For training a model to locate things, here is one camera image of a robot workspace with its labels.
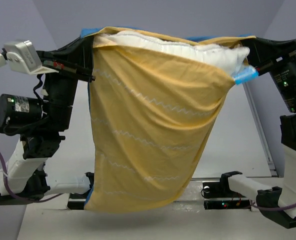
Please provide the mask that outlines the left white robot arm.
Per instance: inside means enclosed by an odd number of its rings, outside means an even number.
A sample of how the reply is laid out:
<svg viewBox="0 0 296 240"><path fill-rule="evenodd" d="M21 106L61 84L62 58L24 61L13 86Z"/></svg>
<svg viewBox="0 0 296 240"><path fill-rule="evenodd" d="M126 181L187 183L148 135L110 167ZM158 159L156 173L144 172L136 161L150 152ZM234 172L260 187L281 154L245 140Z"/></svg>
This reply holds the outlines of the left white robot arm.
<svg viewBox="0 0 296 240"><path fill-rule="evenodd" d="M19 135L16 148L0 168L0 206L49 201L62 194L92 198L98 185L91 172L81 177L45 173L51 158L65 139L70 125L77 84L95 80L93 38L81 36L57 50L36 50L29 40L8 42L0 51L0 67L35 75L35 97L0 96L0 133Z"/></svg>

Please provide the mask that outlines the white pillow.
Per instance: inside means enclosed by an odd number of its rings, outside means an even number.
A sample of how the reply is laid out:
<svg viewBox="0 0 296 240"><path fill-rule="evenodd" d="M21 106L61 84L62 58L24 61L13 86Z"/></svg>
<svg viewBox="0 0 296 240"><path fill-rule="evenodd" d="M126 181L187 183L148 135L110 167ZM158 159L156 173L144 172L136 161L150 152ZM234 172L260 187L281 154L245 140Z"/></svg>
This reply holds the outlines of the white pillow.
<svg viewBox="0 0 296 240"><path fill-rule="evenodd" d="M161 40L130 30L116 34L99 34L95 37L94 45L96 47L135 47L156 51L215 66L229 75L233 75L243 68L243 62L250 53L249 48L243 46L236 48L228 48L218 44L193 46L183 42Z"/></svg>

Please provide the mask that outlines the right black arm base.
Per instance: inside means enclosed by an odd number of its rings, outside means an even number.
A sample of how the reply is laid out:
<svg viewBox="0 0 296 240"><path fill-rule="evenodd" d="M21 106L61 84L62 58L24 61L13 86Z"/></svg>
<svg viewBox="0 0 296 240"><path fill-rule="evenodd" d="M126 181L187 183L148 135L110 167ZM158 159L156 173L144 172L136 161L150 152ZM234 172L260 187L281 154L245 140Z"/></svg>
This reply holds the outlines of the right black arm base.
<svg viewBox="0 0 296 240"><path fill-rule="evenodd" d="M251 210L250 201L240 193L226 190L219 180L204 181L201 196L205 210Z"/></svg>

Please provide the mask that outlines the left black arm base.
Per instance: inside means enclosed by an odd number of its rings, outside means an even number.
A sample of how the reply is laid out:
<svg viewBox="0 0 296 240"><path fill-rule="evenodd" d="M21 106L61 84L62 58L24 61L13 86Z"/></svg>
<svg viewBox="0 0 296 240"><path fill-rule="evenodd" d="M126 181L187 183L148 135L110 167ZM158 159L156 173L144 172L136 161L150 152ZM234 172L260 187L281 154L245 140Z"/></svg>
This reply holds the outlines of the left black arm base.
<svg viewBox="0 0 296 240"><path fill-rule="evenodd" d="M70 193L67 202L69 210L82 211L86 202L87 194Z"/></svg>

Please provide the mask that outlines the yellow pillowcase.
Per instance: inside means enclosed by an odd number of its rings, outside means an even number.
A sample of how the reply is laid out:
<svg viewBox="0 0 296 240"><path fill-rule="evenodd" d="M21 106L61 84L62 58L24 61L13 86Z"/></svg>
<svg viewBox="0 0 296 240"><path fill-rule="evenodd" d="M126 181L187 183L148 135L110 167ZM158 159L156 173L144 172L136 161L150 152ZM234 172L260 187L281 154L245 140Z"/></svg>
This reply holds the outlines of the yellow pillowcase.
<svg viewBox="0 0 296 240"><path fill-rule="evenodd" d="M235 84L231 75L206 63L136 47L94 45L97 35L121 31L230 49L252 38L178 38L119 26L81 31L81 37L93 37L95 77L88 85L94 185L84 208L98 213L146 211L178 199Z"/></svg>

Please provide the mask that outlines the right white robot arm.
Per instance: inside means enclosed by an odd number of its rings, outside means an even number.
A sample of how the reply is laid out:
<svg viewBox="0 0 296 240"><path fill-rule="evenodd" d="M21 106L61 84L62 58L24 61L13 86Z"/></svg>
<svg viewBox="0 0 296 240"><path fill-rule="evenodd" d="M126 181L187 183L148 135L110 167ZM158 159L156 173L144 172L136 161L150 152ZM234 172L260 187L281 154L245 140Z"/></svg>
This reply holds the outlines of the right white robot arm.
<svg viewBox="0 0 296 240"><path fill-rule="evenodd" d="M221 175L218 190L223 196L239 193L267 219L296 228L296 38L269 40L247 38L247 60L259 75L269 73L290 115L280 116L281 143L285 153L282 187L260 184L238 171Z"/></svg>

